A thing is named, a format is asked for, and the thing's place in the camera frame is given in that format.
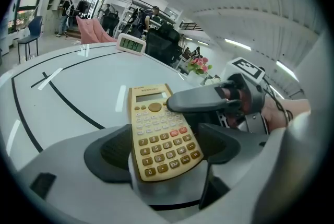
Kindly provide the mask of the pink flower bouquet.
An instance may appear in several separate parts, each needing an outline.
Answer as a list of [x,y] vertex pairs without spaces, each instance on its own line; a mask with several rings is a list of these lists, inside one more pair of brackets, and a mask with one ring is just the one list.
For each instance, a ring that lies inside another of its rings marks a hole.
[[197,56],[189,61],[187,69],[197,75],[206,75],[208,70],[212,69],[212,65],[208,62],[209,60],[206,57]]

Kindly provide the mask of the person's right hand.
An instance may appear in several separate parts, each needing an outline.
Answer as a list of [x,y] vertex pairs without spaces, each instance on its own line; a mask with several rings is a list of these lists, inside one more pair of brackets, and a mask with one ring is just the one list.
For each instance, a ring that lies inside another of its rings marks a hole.
[[[240,111],[242,111],[242,113],[240,113],[241,115],[245,114],[248,111],[247,97],[243,91],[235,88],[222,88],[222,90],[224,91],[225,97],[227,99],[231,100],[232,98],[238,98],[239,100],[242,101],[242,106],[239,109]],[[235,113],[232,113],[232,114],[225,114],[225,117],[227,124],[230,128],[237,128],[238,120],[240,118],[239,116],[236,116]]]

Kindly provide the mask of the pink lounge chair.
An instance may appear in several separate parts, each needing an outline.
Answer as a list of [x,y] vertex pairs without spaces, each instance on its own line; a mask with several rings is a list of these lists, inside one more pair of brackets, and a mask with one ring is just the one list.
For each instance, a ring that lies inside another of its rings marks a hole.
[[81,34],[81,44],[117,42],[107,34],[97,19],[81,19],[76,16],[76,20]]

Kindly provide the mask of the yellow calculator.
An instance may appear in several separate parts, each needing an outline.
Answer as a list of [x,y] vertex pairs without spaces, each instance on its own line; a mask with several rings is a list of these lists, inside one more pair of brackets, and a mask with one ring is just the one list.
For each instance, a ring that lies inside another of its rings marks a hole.
[[167,84],[129,89],[133,164],[144,182],[175,178],[201,163],[204,154],[180,113],[167,107]]

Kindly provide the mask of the pink digital clock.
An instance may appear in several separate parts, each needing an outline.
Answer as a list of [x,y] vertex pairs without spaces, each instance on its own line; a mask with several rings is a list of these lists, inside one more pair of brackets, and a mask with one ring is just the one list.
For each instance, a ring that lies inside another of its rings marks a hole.
[[131,54],[143,55],[146,48],[146,42],[137,37],[121,33],[117,38],[116,48]]

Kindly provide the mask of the ceiling light strip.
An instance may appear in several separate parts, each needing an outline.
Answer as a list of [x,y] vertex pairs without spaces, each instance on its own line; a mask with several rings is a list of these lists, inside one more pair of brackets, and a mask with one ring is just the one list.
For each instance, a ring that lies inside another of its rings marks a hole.
[[281,68],[283,71],[285,71],[288,75],[290,75],[294,80],[296,80],[297,82],[299,82],[298,78],[296,77],[295,73],[290,70],[288,67],[286,67],[283,63],[281,63],[280,61],[276,61],[276,65]]
[[232,45],[235,45],[235,46],[238,46],[240,48],[243,48],[245,50],[248,50],[248,51],[251,51],[251,47],[250,46],[247,46],[247,45],[244,45],[242,43],[239,43],[239,42],[236,42],[236,41],[233,41],[233,40],[230,40],[230,39],[224,39],[225,42],[229,43],[229,44],[232,44]]

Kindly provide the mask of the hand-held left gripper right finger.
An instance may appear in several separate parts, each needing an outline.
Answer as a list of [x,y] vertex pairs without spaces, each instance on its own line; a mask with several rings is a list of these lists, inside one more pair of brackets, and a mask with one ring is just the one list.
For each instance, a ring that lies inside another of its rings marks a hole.
[[198,142],[208,163],[199,209],[210,206],[236,186],[268,137],[214,124],[198,125]]

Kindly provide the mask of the person's right forearm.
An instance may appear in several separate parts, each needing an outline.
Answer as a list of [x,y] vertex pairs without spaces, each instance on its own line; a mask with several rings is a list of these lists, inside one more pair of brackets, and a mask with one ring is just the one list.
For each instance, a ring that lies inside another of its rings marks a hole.
[[[298,115],[311,110],[308,99],[289,100],[277,98],[277,101],[282,105],[283,109],[296,118]],[[268,123],[268,129],[272,132],[275,129],[287,127],[284,112],[277,108],[276,102],[271,97],[265,98],[265,104],[261,111],[262,116]]]

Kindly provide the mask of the blue chair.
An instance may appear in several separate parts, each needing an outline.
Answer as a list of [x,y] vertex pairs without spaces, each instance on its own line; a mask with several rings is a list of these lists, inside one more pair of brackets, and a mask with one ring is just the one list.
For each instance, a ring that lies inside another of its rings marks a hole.
[[22,44],[25,45],[25,60],[28,58],[28,53],[29,56],[31,56],[30,52],[30,43],[35,41],[36,42],[36,54],[39,56],[39,48],[38,48],[38,38],[41,35],[42,31],[42,16],[36,16],[29,24],[28,24],[28,29],[30,34],[27,37],[24,37],[20,40],[18,40],[18,58],[19,58],[19,64],[21,63],[21,54],[20,54],[20,46]]

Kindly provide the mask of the black mesh office chair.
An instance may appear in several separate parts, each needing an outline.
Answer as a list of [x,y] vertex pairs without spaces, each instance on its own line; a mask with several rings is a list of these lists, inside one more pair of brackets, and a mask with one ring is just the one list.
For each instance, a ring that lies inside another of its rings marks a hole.
[[145,53],[166,65],[172,66],[182,55],[180,34],[164,22],[158,29],[150,28],[146,36]]

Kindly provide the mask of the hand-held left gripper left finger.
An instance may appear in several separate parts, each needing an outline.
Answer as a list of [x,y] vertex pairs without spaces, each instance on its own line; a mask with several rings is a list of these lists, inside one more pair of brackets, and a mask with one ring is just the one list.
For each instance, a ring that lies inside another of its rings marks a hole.
[[74,218],[148,218],[145,205],[128,184],[106,184],[84,162],[85,148],[117,128],[106,128],[60,141],[37,155],[18,175],[30,185],[39,173],[56,175],[46,202]]

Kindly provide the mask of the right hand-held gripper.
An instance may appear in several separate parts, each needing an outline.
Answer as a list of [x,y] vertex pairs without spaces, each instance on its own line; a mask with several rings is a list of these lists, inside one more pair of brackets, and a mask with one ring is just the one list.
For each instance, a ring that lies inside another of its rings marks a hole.
[[[265,104],[265,71],[248,60],[238,57],[226,64],[218,86],[203,86],[176,92],[166,101],[171,112],[186,113],[190,126],[199,123],[229,127],[225,114],[239,116],[236,129],[254,134],[268,134],[268,124],[261,115]],[[235,88],[245,93],[248,111],[241,115],[242,101],[225,97],[222,88]]]

